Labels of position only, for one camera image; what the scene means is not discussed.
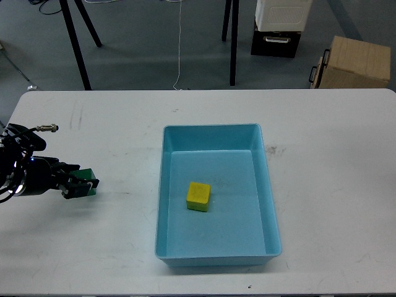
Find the metal connector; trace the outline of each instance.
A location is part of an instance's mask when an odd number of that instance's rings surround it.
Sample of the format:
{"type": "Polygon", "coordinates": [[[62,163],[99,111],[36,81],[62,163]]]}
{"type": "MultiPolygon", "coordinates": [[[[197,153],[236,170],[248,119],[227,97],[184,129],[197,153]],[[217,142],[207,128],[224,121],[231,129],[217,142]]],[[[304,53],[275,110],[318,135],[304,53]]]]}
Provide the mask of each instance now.
{"type": "Polygon", "coordinates": [[[46,132],[46,131],[56,132],[58,130],[59,130],[59,127],[55,124],[42,125],[42,126],[36,127],[36,131],[40,131],[40,132],[46,132]]]}

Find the white container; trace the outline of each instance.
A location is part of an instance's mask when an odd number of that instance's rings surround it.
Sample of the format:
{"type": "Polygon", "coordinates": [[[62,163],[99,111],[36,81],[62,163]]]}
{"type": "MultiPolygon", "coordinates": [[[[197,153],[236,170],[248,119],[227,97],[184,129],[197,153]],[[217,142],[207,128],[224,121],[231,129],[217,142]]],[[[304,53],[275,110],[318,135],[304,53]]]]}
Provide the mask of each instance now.
{"type": "Polygon", "coordinates": [[[256,24],[262,32],[302,32],[312,0],[257,0],[256,24]]]}

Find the drawer handle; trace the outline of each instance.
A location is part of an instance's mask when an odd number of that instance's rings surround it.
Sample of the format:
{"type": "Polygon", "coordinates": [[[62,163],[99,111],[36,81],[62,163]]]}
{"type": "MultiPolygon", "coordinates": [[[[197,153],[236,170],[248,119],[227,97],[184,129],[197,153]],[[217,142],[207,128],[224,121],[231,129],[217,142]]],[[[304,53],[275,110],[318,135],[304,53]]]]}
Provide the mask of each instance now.
{"type": "Polygon", "coordinates": [[[274,42],[274,43],[289,43],[291,38],[288,37],[269,37],[265,36],[263,38],[266,42],[274,42]]]}

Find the box handle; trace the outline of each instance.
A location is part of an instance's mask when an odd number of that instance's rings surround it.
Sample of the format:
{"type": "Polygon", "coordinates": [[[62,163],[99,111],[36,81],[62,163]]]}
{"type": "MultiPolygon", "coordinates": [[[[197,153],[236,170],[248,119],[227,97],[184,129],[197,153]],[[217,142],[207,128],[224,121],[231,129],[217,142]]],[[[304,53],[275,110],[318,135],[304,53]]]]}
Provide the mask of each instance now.
{"type": "Polygon", "coordinates": [[[316,74],[316,69],[317,69],[317,66],[313,66],[312,69],[311,69],[311,73],[309,74],[308,81],[310,83],[312,83],[312,84],[314,83],[314,77],[315,77],[315,74],[316,74]]]}
{"type": "Polygon", "coordinates": [[[288,37],[272,37],[272,36],[265,36],[263,39],[266,42],[274,42],[274,43],[289,43],[291,38],[288,37]]]}
{"type": "Polygon", "coordinates": [[[330,54],[330,50],[328,48],[326,48],[323,52],[323,60],[322,60],[322,66],[326,66],[329,63],[329,54],[330,54]]]}

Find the white table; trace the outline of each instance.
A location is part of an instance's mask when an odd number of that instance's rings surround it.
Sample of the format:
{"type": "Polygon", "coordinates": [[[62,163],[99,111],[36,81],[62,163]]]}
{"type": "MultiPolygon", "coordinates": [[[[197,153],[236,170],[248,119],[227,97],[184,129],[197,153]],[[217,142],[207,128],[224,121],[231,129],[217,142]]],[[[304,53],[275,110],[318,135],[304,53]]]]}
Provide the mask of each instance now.
{"type": "Polygon", "coordinates": [[[40,155],[100,184],[0,205],[0,295],[394,293],[395,115],[390,90],[27,93],[11,123],[58,124],[40,155]],[[283,253],[171,269],[154,255],[162,130],[226,123],[262,127],[283,253]]]}

